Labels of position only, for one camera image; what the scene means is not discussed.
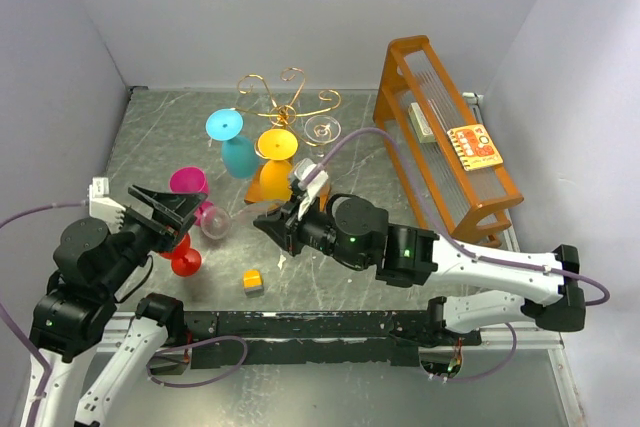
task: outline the wooden dish rack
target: wooden dish rack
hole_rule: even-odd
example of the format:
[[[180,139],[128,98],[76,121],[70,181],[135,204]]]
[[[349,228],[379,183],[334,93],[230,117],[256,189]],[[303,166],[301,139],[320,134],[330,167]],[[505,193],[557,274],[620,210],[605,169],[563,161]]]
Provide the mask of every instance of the wooden dish rack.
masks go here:
[[[419,104],[437,142],[419,143],[409,123],[412,102]],[[389,44],[373,119],[386,131],[397,123],[449,233],[463,242],[500,246],[496,234],[511,226],[505,210],[524,198],[504,165],[470,172],[462,167],[447,131],[477,121],[426,36]],[[428,228],[396,153],[385,145],[418,224]]]

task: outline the white wall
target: white wall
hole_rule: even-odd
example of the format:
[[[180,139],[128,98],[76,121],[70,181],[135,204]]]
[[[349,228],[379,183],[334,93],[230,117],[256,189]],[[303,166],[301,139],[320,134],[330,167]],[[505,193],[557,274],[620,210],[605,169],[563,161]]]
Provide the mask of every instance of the white wall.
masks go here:
[[[81,200],[104,167],[126,89],[80,0],[0,0],[0,219]],[[53,249],[82,209],[38,214],[0,232],[0,299],[28,332],[55,268]],[[0,324],[0,425],[28,354]]]
[[[373,88],[386,46],[427,34],[462,89],[484,90],[535,0],[83,0],[129,85],[231,87],[302,67]]]
[[[637,425],[640,0],[538,0],[486,96],[527,250],[578,246],[612,300],[566,335],[589,425]],[[588,291],[590,297],[596,293]]]

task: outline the pink cup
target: pink cup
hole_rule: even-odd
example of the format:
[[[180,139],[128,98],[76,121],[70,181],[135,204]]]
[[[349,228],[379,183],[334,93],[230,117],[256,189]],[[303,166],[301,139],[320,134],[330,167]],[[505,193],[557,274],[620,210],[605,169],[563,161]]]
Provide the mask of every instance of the pink cup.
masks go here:
[[[176,170],[169,179],[169,188],[176,194],[195,194],[203,192],[209,195],[207,174],[198,167],[190,166]],[[196,211],[196,225],[200,225],[202,212],[211,206],[211,202],[204,202]]]

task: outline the small yellow block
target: small yellow block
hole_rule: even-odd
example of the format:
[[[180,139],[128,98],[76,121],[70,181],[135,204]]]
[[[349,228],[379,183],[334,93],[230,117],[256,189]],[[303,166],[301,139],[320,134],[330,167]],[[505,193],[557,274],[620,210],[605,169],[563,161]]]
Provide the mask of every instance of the small yellow block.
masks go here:
[[[244,287],[244,293],[249,294],[261,294],[264,292],[264,286],[262,285],[262,276],[258,270],[247,270],[242,276],[242,285]]]

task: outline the gold wire ornament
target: gold wire ornament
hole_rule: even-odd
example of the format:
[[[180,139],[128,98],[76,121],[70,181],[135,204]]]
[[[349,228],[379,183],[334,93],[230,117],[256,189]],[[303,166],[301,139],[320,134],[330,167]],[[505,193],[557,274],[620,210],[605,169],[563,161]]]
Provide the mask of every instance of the gold wire ornament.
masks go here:
[[[304,75],[304,72],[302,71],[302,69],[298,69],[297,67],[288,67],[280,73],[280,79],[285,82],[291,82],[298,77],[298,74],[302,78],[302,81],[300,82],[300,85],[296,90],[296,93],[293,95],[293,98],[286,104],[278,104],[278,102],[276,101],[276,98],[271,92],[271,89],[269,88],[269,84],[267,84],[267,81],[264,79],[264,77],[258,74],[245,75],[238,81],[237,87],[240,95],[251,94],[254,88],[253,83],[251,83],[251,79],[257,79],[262,83],[262,85],[264,85],[264,88],[267,91],[272,107],[269,109],[268,113],[245,110],[245,109],[239,108],[238,106],[234,107],[234,110],[237,110],[238,112],[242,112],[245,114],[257,115],[258,117],[266,117],[269,119],[269,122],[271,122],[272,129],[274,128],[287,129],[291,133],[293,133],[299,140],[302,140],[305,144],[310,145],[311,147],[318,147],[320,144],[316,144],[314,142],[311,142],[305,139],[303,135],[300,135],[298,132],[296,132],[296,130],[292,127],[292,124],[296,121],[298,117],[310,117],[312,115],[324,114],[326,112],[331,112],[332,110],[337,109],[342,104],[342,96],[340,95],[339,92],[332,89],[322,90],[318,93],[318,99],[320,99],[321,108],[318,110],[314,110],[313,112],[299,113],[294,107],[294,104],[298,100],[298,97],[300,96],[300,93],[302,92],[302,89],[304,88],[304,85],[307,81],[307,78]],[[255,150],[256,150],[256,153],[260,155],[260,157],[264,158],[264,156],[259,153],[257,142],[256,142]]]

